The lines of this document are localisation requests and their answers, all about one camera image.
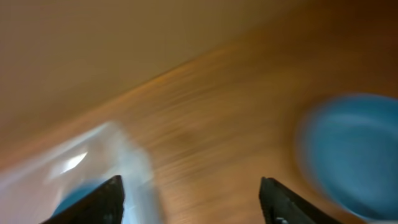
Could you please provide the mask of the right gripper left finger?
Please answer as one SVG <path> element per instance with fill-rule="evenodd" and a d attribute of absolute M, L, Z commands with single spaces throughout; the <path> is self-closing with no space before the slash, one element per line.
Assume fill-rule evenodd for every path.
<path fill-rule="evenodd" d="M 122 224 L 124 200 L 123 179 L 120 175 L 115 175 L 42 224 Z"/>

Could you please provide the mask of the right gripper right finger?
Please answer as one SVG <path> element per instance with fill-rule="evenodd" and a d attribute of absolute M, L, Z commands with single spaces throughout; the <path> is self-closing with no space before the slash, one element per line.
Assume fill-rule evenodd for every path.
<path fill-rule="evenodd" d="M 266 224 L 341 224 L 273 178 L 261 179 L 259 201 Z"/>

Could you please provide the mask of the dark blue bowl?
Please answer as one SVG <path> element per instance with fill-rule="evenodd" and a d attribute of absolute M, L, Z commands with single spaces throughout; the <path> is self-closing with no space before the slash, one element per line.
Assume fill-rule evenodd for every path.
<path fill-rule="evenodd" d="M 397 99 L 373 94 L 314 106 L 296 132 L 304 176 L 366 221 L 397 221 Z"/>
<path fill-rule="evenodd" d="M 71 207 L 75 203 L 77 203 L 82 198 L 86 197 L 96 188 L 98 188 L 102 182 L 100 181 L 91 181 L 80 184 L 75 187 L 71 192 L 69 192 L 59 203 L 52 216 L 56 216 L 59 213 L 63 212 L 67 208 Z"/>

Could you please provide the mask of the clear plastic storage container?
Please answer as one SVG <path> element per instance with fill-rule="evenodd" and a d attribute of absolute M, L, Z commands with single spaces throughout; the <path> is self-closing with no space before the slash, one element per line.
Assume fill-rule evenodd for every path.
<path fill-rule="evenodd" d="M 1 173 L 1 223 L 41 223 L 85 182 L 123 179 L 123 223 L 162 223 L 147 153 L 114 123 L 65 141 Z"/>

